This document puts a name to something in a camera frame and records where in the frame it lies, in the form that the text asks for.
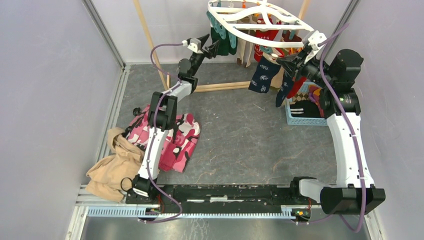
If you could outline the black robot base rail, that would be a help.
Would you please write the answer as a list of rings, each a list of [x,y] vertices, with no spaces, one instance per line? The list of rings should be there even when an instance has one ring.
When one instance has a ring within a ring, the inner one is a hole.
[[[260,184],[165,184],[145,197],[130,190],[126,204],[164,207],[163,213],[207,214],[277,214],[281,208],[318,206],[315,200],[301,196],[289,185]]]

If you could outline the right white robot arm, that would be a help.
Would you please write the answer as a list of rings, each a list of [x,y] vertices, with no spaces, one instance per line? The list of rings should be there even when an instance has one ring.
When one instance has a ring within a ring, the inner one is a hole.
[[[342,49],[327,64],[316,57],[306,60],[309,53],[302,50],[276,61],[291,78],[305,77],[321,88],[319,105],[332,136],[337,177],[333,186],[314,177],[295,177],[289,199],[302,204],[310,198],[327,215],[367,215],[386,200],[386,193],[375,186],[361,139],[361,107],[353,85],[364,59]]]

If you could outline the navy santa hat sock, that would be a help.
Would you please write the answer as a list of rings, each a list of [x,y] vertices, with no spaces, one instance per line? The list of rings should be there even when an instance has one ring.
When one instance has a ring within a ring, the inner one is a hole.
[[[294,86],[293,78],[285,71],[282,78],[282,84],[275,98],[276,108],[279,108],[282,106],[284,100],[287,98],[287,96],[293,89],[293,86]]]

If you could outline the white oval clip hanger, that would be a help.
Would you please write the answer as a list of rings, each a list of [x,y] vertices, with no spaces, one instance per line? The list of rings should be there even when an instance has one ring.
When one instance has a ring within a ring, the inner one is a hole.
[[[215,30],[224,39],[225,29],[229,33],[231,46],[238,38],[247,42],[269,48],[304,48],[310,32],[317,31],[296,15],[267,0],[210,0],[207,3],[206,15],[210,21],[215,20]],[[249,17],[255,23],[237,23]],[[307,32],[307,36],[299,41],[280,41],[273,37],[251,36],[240,30],[255,30],[263,33]]]

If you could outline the red santa sock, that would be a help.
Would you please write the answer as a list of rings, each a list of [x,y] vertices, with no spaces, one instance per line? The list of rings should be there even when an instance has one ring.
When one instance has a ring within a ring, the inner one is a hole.
[[[289,94],[287,95],[287,99],[290,99],[292,97],[294,97],[298,91],[300,90],[300,88],[302,87],[302,85],[304,84],[304,82],[307,80],[307,78],[305,76],[302,76],[299,80],[295,81],[293,83],[293,87],[291,89],[291,91],[289,92]]]

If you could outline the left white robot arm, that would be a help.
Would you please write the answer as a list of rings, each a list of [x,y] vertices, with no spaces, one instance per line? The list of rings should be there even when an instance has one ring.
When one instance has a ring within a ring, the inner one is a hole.
[[[145,204],[153,203],[160,188],[157,186],[160,156],[170,130],[174,130],[177,120],[178,102],[192,94],[198,85],[195,76],[205,58],[212,59],[218,54],[219,40],[206,46],[210,34],[198,38],[188,38],[176,46],[187,47],[191,52],[190,58],[183,58],[178,63],[177,82],[169,89],[152,94],[147,115],[149,135],[141,167],[132,180],[132,186],[127,194],[139,198]]]

